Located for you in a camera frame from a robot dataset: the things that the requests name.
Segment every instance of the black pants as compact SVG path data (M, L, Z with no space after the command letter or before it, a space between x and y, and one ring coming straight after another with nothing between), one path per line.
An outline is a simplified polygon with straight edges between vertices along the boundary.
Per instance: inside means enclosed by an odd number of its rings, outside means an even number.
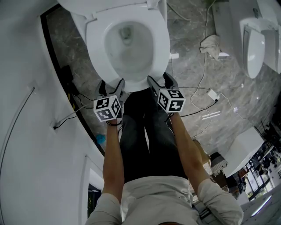
M150 88L133 92L125 101L120 140L125 183L148 176L173 175L187 179L170 120L165 122L167 118Z

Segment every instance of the black trim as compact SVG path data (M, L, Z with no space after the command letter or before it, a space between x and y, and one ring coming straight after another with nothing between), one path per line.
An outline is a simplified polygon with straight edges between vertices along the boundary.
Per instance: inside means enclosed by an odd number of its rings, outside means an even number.
M64 89L65 94L68 95L69 90L68 90L67 82L64 80L64 78L63 78L63 76L61 74L61 67L60 67L60 65L58 63L58 59L57 59L57 56L56 56L55 51L54 51L54 47L53 47L53 44L52 44L52 41L51 41L50 32L49 32L49 28L48 28L48 24L47 24L47 15L49 15L51 12L55 11L56 9L58 9L60 7L61 7L60 4L55 5L54 7L49 9L48 11L44 12L40 16L40 18L41 18L42 30L43 30L43 34L44 34L44 37L45 37L46 45L47 45L47 48L48 48L48 51L49 51L49 54L50 54L50 58L52 60L54 69L55 69L55 71L57 73L57 76L58 76L58 79L59 79L59 81L61 83L61 86ZM79 108L72 95L70 95L69 101L70 101L71 104L73 104L75 106L75 108L77 108L77 109ZM90 127L86 123L86 121L85 121L84 117L82 116L81 112L78 111L76 114L77 114L77 117L79 118L81 124L84 126L86 132L88 133L89 137L93 140L93 142L97 146L98 150L104 156L103 148L101 147L100 144L97 143L96 137L92 133Z

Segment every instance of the crumpled paper towel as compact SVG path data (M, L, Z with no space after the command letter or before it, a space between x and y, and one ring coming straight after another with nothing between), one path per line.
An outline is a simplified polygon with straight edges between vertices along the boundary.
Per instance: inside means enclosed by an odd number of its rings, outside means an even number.
M220 55L220 37L211 35L201 42L201 53L209 53L218 61Z

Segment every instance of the bracelet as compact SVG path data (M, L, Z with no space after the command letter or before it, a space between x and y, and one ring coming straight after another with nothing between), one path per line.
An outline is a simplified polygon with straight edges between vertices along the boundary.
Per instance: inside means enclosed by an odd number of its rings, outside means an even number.
M110 125L110 126L116 127L116 126L119 126L119 125L122 123L122 120L121 120L118 124L111 124L111 123L109 123L108 121L106 121L106 123L107 123L108 125Z

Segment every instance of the power adapter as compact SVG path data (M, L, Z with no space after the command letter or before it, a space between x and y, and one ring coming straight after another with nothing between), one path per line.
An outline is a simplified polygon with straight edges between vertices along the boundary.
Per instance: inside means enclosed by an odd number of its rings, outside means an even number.
M219 98L220 98L219 95L211 88L208 90L207 94L214 101L219 100Z

